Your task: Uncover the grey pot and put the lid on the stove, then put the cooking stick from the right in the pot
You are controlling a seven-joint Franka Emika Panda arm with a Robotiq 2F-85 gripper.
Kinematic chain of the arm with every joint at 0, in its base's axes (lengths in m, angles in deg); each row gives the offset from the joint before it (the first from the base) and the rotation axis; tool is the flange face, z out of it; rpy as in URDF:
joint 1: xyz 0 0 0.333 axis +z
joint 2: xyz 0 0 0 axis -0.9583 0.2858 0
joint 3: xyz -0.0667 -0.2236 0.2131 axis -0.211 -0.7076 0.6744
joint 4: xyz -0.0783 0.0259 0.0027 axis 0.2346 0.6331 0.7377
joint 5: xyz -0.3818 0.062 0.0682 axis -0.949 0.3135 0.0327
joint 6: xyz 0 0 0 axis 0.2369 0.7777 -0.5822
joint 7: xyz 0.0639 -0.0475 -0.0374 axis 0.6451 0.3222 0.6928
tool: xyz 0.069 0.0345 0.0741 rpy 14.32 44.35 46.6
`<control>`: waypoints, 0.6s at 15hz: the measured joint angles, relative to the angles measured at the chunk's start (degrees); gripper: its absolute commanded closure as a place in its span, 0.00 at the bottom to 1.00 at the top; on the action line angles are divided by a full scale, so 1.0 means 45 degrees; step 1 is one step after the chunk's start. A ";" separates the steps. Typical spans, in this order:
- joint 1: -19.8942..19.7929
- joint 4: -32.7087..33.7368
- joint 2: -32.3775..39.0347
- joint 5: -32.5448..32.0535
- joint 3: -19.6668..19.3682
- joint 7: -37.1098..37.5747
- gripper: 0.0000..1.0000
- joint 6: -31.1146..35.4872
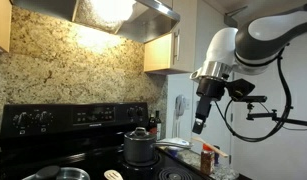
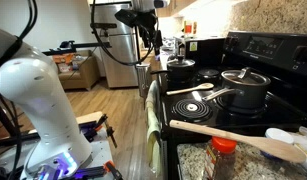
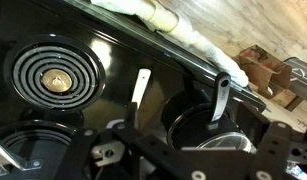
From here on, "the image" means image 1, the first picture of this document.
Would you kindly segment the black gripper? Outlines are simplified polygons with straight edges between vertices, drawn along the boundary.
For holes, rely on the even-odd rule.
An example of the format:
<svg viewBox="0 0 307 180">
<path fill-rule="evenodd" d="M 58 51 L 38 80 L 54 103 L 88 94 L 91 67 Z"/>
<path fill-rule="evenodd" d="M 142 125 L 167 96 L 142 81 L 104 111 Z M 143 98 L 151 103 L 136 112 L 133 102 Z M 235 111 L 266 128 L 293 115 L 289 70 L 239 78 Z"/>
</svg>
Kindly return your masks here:
<svg viewBox="0 0 307 180">
<path fill-rule="evenodd" d="M 195 122 L 192 131 L 196 134 L 202 132 L 211 109 L 211 101 L 219 101 L 225 92 L 225 82 L 208 77 L 199 80 L 196 94 L 200 97 L 195 113 Z"/>
</svg>

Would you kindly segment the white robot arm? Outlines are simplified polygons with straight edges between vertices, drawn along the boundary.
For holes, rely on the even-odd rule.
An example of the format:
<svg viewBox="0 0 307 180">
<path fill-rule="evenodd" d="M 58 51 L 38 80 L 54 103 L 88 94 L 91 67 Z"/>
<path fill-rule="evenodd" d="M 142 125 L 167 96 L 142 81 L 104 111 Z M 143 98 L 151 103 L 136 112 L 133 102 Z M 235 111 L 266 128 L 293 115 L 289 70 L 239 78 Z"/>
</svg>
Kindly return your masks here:
<svg viewBox="0 0 307 180">
<path fill-rule="evenodd" d="M 243 80 L 230 82 L 231 72 L 257 75 L 282 57 L 287 44 L 307 33 L 307 3 L 267 17 L 252 20 L 240 28 L 219 30 L 212 38 L 203 65 L 190 75 L 198 83 L 200 101 L 195 113 L 193 131 L 202 132 L 211 103 L 225 92 L 234 101 L 244 100 L 254 85 Z"/>
</svg>

